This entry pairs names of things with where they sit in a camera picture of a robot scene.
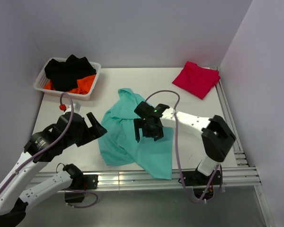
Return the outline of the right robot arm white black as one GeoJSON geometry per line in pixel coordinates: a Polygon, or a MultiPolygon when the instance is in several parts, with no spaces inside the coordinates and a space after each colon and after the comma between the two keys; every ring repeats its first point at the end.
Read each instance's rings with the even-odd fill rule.
{"type": "Polygon", "coordinates": [[[236,137],[226,121],[219,115],[212,118],[195,116],[179,112],[165,104],[156,107],[140,102],[134,110],[138,118],[134,119],[135,139],[152,138],[154,141],[164,137],[163,128],[183,130],[201,139],[205,157],[200,161],[196,181],[206,184],[212,178],[216,166],[224,162],[236,137]]]}

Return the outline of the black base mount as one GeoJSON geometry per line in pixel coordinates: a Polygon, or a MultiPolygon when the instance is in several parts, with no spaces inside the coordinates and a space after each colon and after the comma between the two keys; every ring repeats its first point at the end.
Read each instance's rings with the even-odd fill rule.
{"type": "MultiPolygon", "coordinates": [[[[183,179],[186,186],[206,186],[210,178],[211,176],[205,176],[197,170],[183,172],[183,179]]],[[[219,189],[222,187],[222,174],[220,170],[217,170],[213,175],[213,179],[210,182],[210,186],[207,189],[203,200],[209,200],[214,196],[214,186],[219,186],[219,189]]]]}
{"type": "MultiPolygon", "coordinates": [[[[98,175],[82,175],[71,183],[68,189],[72,190],[95,190],[98,185],[98,175]]],[[[65,192],[64,200],[66,203],[79,204],[85,199],[86,194],[82,192],[65,192]]]]}

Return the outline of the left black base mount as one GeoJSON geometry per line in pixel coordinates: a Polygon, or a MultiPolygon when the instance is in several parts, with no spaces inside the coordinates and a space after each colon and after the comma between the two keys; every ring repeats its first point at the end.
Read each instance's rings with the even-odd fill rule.
{"type": "MultiPolygon", "coordinates": [[[[68,189],[72,190],[95,190],[98,185],[98,175],[82,175],[71,183],[68,189]]],[[[82,192],[65,192],[64,200],[66,203],[79,204],[85,199],[86,194],[82,192]]]]}

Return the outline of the aluminium front rail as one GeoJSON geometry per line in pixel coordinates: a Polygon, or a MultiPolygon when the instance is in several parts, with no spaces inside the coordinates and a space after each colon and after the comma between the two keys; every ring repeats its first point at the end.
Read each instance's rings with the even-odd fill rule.
{"type": "MultiPolygon", "coordinates": [[[[98,175],[95,191],[133,191],[181,189],[178,170],[172,171],[172,179],[155,179],[145,171],[84,172],[84,175],[98,175]]],[[[222,186],[258,186],[261,180],[254,167],[223,168],[222,186]]]]}

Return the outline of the aluminium right side rail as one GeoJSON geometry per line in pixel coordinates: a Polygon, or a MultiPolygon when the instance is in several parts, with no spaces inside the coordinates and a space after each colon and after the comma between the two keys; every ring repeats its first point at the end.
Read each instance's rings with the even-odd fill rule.
{"type": "Polygon", "coordinates": [[[241,141],[240,141],[237,129],[236,129],[234,119],[232,117],[230,106],[228,104],[228,100],[227,100],[227,97],[226,97],[226,94],[225,94],[225,91],[222,85],[222,79],[219,80],[219,82],[217,83],[215,87],[216,87],[217,95],[218,95],[218,98],[219,98],[219,101],[222,107],[222,112],[223,112],[225,121],[236,137],[236,141],[234,142],[232,149],[233,149],[233,153],[234,153],[234,156],[237,162],[237,166],[238,167],[249,167],[248,161],[246,159],[246,155],[243,151],[242,144],[241,144],[241,141]]]}

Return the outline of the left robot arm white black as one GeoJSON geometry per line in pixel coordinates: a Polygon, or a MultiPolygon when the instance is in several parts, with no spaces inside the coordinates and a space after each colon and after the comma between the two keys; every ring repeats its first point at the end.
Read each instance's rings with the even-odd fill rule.
{"type": "Polygon", "coordinates": [[[92,113],[84,117],[66,112],[57,123],[34,133],[21,156],[0,184],[0,227],[15,227],[35,205],[60,190],[78,190],[85,187],[83,172],[74,164],[66,164],[52,178],[28,189],[27,185],[39,171],[66,148],[83,146],[107,133],[92,113]]]}

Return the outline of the black t-shirt in basket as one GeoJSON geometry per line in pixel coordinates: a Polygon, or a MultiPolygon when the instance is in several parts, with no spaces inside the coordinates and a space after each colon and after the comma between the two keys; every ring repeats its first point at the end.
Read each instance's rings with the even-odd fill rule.
{"type": "Polygon", "coordinates": [[[86,76],[96,74],[86,57],[78,58],[71,55],[65,62],[50,60],[45,67],[45,74],[49,80],[70,84],[73,80],[82,79],[86,76]]]}

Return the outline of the orange t-shirt in basket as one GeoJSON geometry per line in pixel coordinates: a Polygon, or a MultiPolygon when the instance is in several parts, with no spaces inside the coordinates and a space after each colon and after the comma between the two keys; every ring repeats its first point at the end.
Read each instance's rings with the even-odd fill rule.
{"type": "Polygon", "coordinates": [[[68,85],[62,82],[53,83],[52,80],[49,80],[49,82],[44,86],[44,89],[86,95],[90,91],[94,83],[95,77],[96,77],[95,74],[86,76],[76,81],[73,80],[68,85]]]}

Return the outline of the aluminium rail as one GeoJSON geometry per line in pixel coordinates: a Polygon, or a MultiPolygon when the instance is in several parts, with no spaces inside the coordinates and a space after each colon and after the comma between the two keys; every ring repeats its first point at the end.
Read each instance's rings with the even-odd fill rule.
{"type": "Polygon", "coordinates": [[[227,97],[226,97],[226,94],[225,94],[225,91],[222,85],[222,79],[219,80],[219,82],[217,83],[215,87],[216,87],[217,95],[218,95],[218,98],[219,98],[219,101],[222,107],[222,112],[223,112],[225,121],[236,137],[236,141],[234,142],[232,149],[233,149],[233,153],[234,153],[234,156],[237,162],[237,166],[238,167],[249,167],[248,161],[246,159],[246,155],[243,151],[242,144],[241,144],[241,141],[240,141],[237,129],[236,129],[234,119],[232,117],[230,106],[228,104],[228,100],[227,100],[227,97]]]}
{"type": "MultiPolygon", "coordinates": [[[[172,171],[172,179],[155,179],[145,171],[84,172],[84,175],[98,175],[95,191],[133,191],[181,189],[178,170],[172,171]]],[[[222,186],[258,186],[261,180],[254,167],[223,168],[222,186]]]]}

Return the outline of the white plastic basket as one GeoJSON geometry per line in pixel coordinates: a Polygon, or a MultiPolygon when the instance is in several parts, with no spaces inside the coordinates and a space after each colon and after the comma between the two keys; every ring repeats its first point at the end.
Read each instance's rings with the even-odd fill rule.
{"type": "MultiPolygon", "coordinates": [[[[35,90],[42,91],[45,94],[49,94],[49,95],[52,95],[52,96],[60,96],[62,94],[62,91],[58,91],[58,90],[55,90],[55,89],[47,89],[47,84],[50,84],[50,80],[46,77],[44,69],[45,69],[46,65],[48,64],[48,62],[52,59],[57,60],[58,62],[65,62],[66,61],[66,58],[54,57],[54,58],[49,59],[46,62],[46,64],[44,65],[44,67],[41,69],[39,75],[37,76],[37,78],[34,82],[33,87],[34,87],[35,90]]],[[[81,93],[78,93],[78,92],[73,93],[73,92],[69,92],[69,91],[67,92],[71,96],[72,99],[85,100],[85,101],[88,101],[90,99],[91,92],[94,89],[95,84],[96,84],[97,79],[98,79],[99,74],[100,74],[101,65],[97,62],[91,62],[91,61],[89,63],[93,68],[95,68],[96,74],[87,77],[87,79],[80,79],[79,80],[79,88],[76,89],[76,90],[81,91],[81,93]]]]}

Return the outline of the teal t-shirt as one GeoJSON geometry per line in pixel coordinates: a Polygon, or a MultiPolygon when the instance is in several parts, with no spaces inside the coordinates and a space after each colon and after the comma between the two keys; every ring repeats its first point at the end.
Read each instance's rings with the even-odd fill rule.
{"type": "Polygon", "coordinates": [[[164,137],[158,141],[141,137],[135,139],[134,113],[144,101],[129,88],[118,90],[119,100],[104,114],[101,125],[107,133],[98,139],[100,154],[109,166],[124,166],[136,163],[153,178],[172,178],[172,150],[174,130],[164,128],[164,137]]]}

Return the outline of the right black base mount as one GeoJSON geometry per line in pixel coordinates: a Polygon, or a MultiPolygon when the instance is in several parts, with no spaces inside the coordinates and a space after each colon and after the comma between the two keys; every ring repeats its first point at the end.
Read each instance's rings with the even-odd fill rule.
{"type": "MultiPolygon", "coordinates": [[[[183,172],[183,179],[186,186],[206,186],[210,178],[211,176],[205,176],[197,170],[183,172]]],[[[210,182],[210,186],[207,189],[203,200],[209,200],[214,196],[214,186],[219,186],[219,189],[222,187],[222,174],[220,170],[217,170],[213,175],[213,179],[210,182]]]]}

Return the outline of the folded red t-shirt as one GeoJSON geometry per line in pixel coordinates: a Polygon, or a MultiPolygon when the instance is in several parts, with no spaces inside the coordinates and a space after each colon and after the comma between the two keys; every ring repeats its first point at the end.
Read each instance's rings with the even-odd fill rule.
{"type": "Polygon", "coordinates": [[[217,70],[205,69],[187,61],[172,84],[203,100],[220,79],[217,70]]]}

